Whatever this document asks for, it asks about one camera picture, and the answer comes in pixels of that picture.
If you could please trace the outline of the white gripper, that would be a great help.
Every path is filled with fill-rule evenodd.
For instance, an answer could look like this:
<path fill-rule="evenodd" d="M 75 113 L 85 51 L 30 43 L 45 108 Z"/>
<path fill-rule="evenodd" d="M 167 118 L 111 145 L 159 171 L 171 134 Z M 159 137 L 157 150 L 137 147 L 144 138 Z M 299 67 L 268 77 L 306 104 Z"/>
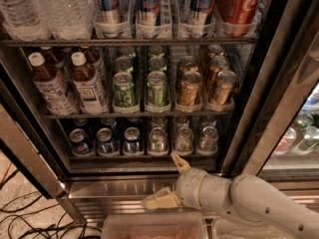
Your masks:
<path fill-rule="evenodd" d="M 190 168 L 189 163 L 181 158 L 176 152 L 170 154 L 177 170 L 181 175 L 175 183 L 175 192 L 165 187 L 155 194 L 149 195 L 141 206 L 148 210 L 172 209 L 183 204 L 190 208 L 199 208 L 199 193 L 207 172 L 197 168 Z"/>

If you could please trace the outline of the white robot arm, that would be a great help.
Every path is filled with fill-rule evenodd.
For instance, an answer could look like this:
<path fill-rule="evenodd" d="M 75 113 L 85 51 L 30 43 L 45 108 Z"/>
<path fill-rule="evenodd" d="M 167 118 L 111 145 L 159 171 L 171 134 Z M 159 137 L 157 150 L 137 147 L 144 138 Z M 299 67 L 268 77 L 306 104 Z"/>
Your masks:
<path fill-rule="evenodd" d="M 191 167 L 175 152 L 171 158 L 179 172 L 175 189 L 165 187 L 146 197 L 142 207 L 205 209 L 248 227 L 272 225 L 296 239 L 319 239 L 319 213 L 265 180 L 250 174 L 223 178 Z"/>

